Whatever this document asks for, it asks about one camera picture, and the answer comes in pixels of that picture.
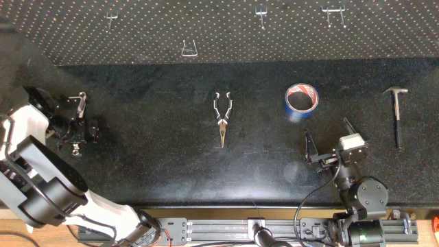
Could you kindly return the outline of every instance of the black tabletop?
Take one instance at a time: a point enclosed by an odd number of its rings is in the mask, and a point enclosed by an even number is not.
[[[439,60],[35,68],[11,73],[8,89],[31,84],[54,97],[88,94],[86,117],[99,119],[102,139],[84,146],[81,157],[69,147],[59,154],[109,200],[145,208],[297,207],[331,179],[304,164],[304,129],[324,154],[348,134],[347,117],[369,139],[358,168],[387,184],[389,206],[439,205]],[[285,91],[302,82],[317,89],[320,103],[310,118],[291,123]],[[390,86],[409,90],[399,98],[403,152],[394,146],[392,96],[383,95]],[[212,96],[221,94],[224,114],[229,91],[233,113],[221,148]],[[332,186],[306,205],[341,203]]]

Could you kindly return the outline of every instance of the black pegboard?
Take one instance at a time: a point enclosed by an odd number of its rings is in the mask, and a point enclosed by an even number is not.
[[[329,27],[322,7],[342,6],[346,28],[337,12]],[[0,10],[56,65],[439,56],[432,0],[6,0]],[[197,56],[182,57],[183,40]]]

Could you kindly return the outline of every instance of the blue tape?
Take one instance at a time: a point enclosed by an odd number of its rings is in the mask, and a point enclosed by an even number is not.
[[[312,107],[307,110],[295,109],[288,101],[288,96],[292,95],[293,97],[294,93],[306,93],[311,98]],[[314,109],[316,109],[318,105],[318,100],[318,93],[314,87],[304,83],[291,86],[285,94],[285,111],[287,112],[288,119],[291,122],[297,123],[301,119],[309,117]]]

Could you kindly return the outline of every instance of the hammer head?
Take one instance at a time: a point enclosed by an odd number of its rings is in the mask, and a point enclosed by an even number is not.
[[[398,93],[407,93],[409,90],[408,89],[402,89],[399,86],[392,86],[392,87],[388,88],[386,91],[384,91],[384,93],[386,93],[388,91],[392,91],[393,94],[397,95]]]

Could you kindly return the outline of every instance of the wooden surface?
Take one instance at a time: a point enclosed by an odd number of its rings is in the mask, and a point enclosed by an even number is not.
[[[76,233],[76,227],[72,226],[73,232]],[[436,243],[432,228],[431,220],[419,220],[419,245],[401,245],[403,247],[434,247],[438,246]],[[72,237],[66,226],[45,226],[42,229],[34,229],[34,233],[27,232],[25,224],[21,220],[0,220],[1,232],[21,233],[31,237],[41,247],[55,247],[55,246],[83,246]],[[0,246],[33,246],[31,243],[14,236],[0,235]]]

